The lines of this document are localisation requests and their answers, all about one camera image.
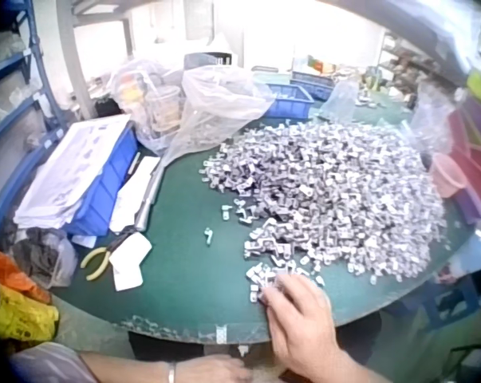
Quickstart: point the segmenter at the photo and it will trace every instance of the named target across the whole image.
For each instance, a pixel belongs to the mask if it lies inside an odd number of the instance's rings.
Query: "blue shelf frame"
[[[11,128],[11,125],[34,104],[33,96],[27,97],[12,113],[0,122],[0,136]]]
[[[19,52],[7,58],[5,61],[0,62],[0,72],[4,69],[11,67],[12,65],[19,63],[20,60],[23,60],[25,56],[26,55],[24,54],[24,52]]]
[[[29,179],[31,172],[40,164],[40,161],[56,148],[56,143],[65,135],[63,128],[48,132],[41,139],[41,145],[28,153],[26,158],[17,166],[0,192],[0,227],[3,217],[13,203],[18,192]]]
[[[40,164],[41,161],[48,158],[49,154],[56,147],[56,143],[66,134],[68,126],[63,112],[59,108],[56,99],[49,86],[49,79],[45,72],[43,59],[40,49],[40,38],[37,35],[37,27],[34,19],[33,0],[5,0],[2,4],[6,19],[10,20],[12,31],[18,33],[18,27],[23,21],[27,21],[30,31],[29,51],[16,53],[5,61],[0,63],[0,79],[9,74],[11,69],[16,69],[16,65],[22,65],[22,74],[26,79],[26,83],[30,80],[30,64],[32,58],[36,61],[37,71],[40,75],[42,87],[35,95],[45,95],[53,118],[49,119],[44,115],[45,126],[48,132],[41,140],[41,146],[28,153],[21,163],[14,169],[10,178],[6,181],[0,192],[0,227],[4,217],[8,213],[11,204],[19,191],[26,184],[32,171]],[[12,124],[22,116],[30,107],[40,108],[39,97],[28,97],[24,100],[12,113],[10,113],[3,121],[0,122],[0,136],[7,132]]]

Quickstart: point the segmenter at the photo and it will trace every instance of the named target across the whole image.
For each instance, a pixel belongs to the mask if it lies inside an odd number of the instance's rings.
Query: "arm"
[[[281,362],[313,383],[385,383],[357,364],[336,342],[327,296],[301,275],[280,275],[288,299],[278,290],[263,290],[272,346]]]
[[[100,383],[168,383],[170,366],[165,362],[130,361],[95,353],[80,353]],[[251,372],[229,355],[200,357],[178,363],[175,383],[248,383]]]

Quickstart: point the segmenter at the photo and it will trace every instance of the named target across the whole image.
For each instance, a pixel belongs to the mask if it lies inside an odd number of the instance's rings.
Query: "yellow bag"
[[[0,285],[0,339],[47,342],[56,335],[59,312]]]

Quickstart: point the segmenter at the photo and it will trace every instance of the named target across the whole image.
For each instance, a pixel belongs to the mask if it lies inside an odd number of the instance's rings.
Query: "person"
[[[337,344],[327,296],[302,275],[280,275],[284,294],[263,289],[272,346],[281,363],[313,383],[386,382],[357,364]],[[23,381],[104,383],[248,383],[252,372],[229,355],[200,357],[175,365],[79,353],[44,343],[11,357]]]

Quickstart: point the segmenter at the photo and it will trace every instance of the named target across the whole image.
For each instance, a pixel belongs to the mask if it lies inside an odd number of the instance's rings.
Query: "wrist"
[[[313,383],[342,383],[349,381],[357,363],[342,349],[329,355],[320,371],[309,377]]]

